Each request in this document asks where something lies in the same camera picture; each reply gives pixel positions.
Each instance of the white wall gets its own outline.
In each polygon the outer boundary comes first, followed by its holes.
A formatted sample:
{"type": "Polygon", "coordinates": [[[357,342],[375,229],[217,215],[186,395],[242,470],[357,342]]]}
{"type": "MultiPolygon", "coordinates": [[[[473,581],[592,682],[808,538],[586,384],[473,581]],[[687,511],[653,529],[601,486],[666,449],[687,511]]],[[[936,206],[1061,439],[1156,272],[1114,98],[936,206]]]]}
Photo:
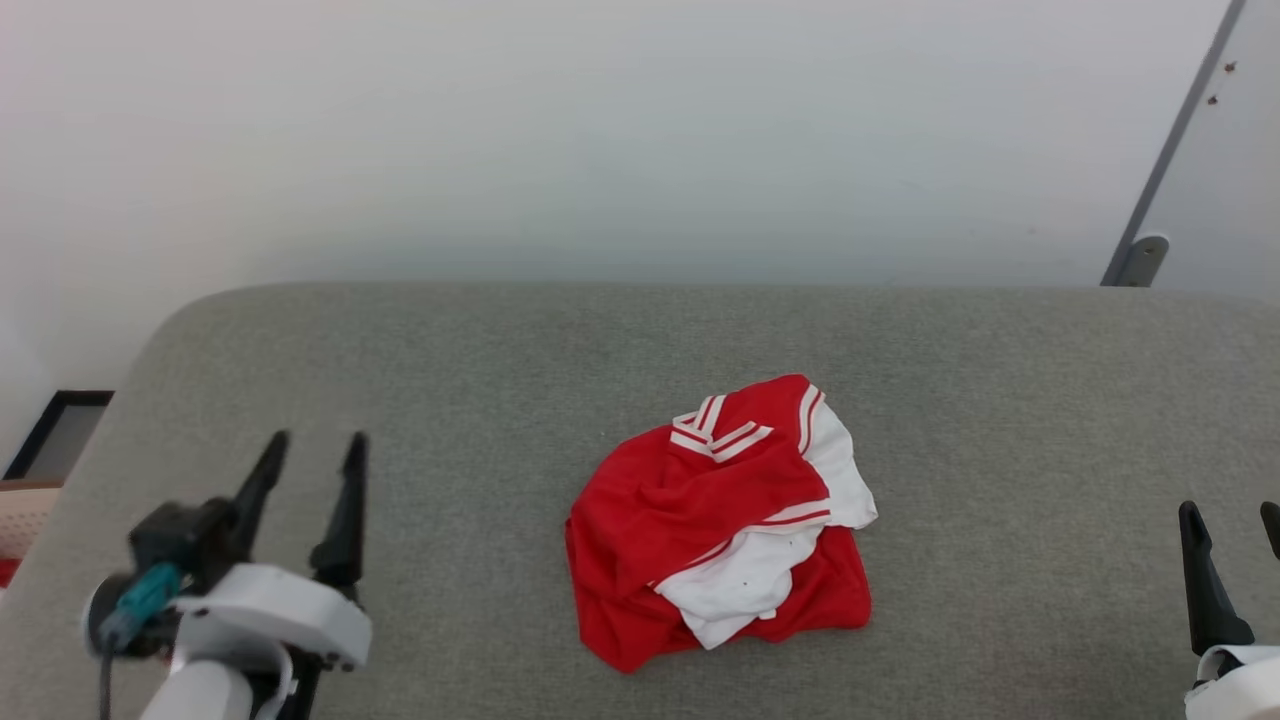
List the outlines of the white wall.
{"type": "Polygon", "coordinates": [[[1280,1],[1248,0],[1138,234],[1169,238],[1155,287],[1280,302],[1276,38],[1280,1]]]}
{"type": "Polygon", "coordinates": [[[308,278],[1094,284],[1225,0],[9,0],[60,386],[308,278]]]}
{"type": "Polygon", "coordinates": [[[0,265],[0,474],[9,468],[56,389],[31,342],[5,313],[17,284],[13,266],[0,265]]]}

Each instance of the red object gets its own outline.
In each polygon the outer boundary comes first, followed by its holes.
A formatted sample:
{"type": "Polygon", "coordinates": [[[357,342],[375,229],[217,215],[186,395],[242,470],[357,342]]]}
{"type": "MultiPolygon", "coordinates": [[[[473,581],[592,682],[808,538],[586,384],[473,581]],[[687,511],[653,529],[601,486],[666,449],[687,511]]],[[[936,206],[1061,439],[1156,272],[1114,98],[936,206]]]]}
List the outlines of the red object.
{"type": "MultiPolygon", "coordinates": [[[[652,587],[710,560],[744,528],[828,514],[771,520],[828,498],[801,454],[806,414],[820,401],[820,395],[809,400],[814,393],[803,375],[786,375],[719,404],[708,398],[696,414],[632,438],[604,460],[564,528],[579,629],[602,660],[632,673],[658,653],[700,647],[680,610],[652,587]],[[805,402],[810,406],[801,407],[805,402]],[[751,432],[760,427],[764,434],[751,432]],[[705,447],[684,436],[703,438],[705,447]]],[[[800,630],[860,628],[870,618],[867,577],[847,528],[824,528],[791,578],[777,616],[754,620],[735,637],[781,642],[800,630]]]]}
{"type": "Polygon", "coordinates": [[[18,571],[22,560],[0,560],[0,588],[9,587],[13,574],[18,571]]]}

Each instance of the robotic arm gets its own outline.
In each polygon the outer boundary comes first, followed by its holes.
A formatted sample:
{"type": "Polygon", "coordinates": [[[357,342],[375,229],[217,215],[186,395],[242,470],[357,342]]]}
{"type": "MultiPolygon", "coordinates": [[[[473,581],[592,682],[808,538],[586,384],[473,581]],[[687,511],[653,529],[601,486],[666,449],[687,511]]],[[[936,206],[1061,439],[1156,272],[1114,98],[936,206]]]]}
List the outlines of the robotic arm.
{"type": "Polygon", "coordinates": [[[115,657],[169,660],[142,720],[307,720],[323,671],[365,665],[372,623],[356,583],[369,441],[351,441],[310,579],[250,557],[287,450],[288,436],[275,433],[234,500],[165,502],[129,533],[133,573],[104,580],[84,614],[86,643],[102,662],[102,720],[115,657]]]}
{"type": "MultiPolygon", "coordinates": [[[[1210,557],[1213,541],[1194,502],[1178,510],[1192,651],[1201,657],[1187,693],[1188,720],[1280,719],[1280,647],[1253,644],[1253,629],[1226,596],[1210,557]]],[[[1280,506],[1262,503],[1262,524],[1280,559],[1280,506]]]]}

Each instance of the red and white jersey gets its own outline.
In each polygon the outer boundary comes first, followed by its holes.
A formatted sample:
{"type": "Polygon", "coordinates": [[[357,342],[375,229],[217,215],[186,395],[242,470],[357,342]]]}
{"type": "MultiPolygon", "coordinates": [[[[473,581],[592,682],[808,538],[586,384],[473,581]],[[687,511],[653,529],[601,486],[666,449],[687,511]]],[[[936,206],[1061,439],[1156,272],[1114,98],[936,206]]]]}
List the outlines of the red and white jersey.
{"type": "Polygon", "coordinates": [[[575,503],[582,639],[631,671],[740,634],[861,626],[870,596],[852,536],[823,528],[874,519],[852,439],[806,378],[708,397],[622,443],[575,503]]]}

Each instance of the gray cushion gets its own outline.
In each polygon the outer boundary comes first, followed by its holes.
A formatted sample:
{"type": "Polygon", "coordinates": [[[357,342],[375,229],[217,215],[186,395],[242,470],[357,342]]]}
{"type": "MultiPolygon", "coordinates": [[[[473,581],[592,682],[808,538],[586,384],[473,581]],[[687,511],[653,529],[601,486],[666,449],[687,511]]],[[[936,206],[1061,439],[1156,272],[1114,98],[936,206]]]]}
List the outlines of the gray cushion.
{"type": "MultiPolygon", "coordinates": [[[[257,560],[303,570],[348,434],[371,438],[370,666],[317,719],[1179,717],[1176,510],[1280,641],[1280,310],[1120,290],[293,286],[204,300],[147,346],[0,603],[0,714],[87,717],[81,607],[160,501],[293,450],[257,560]],[[577,639],[562,523],[618,442],[808,374],[881,519],[861,632],[620,675],[577,639]]],[[[122,667],[136,716],[159,664],[122,667]]]]}

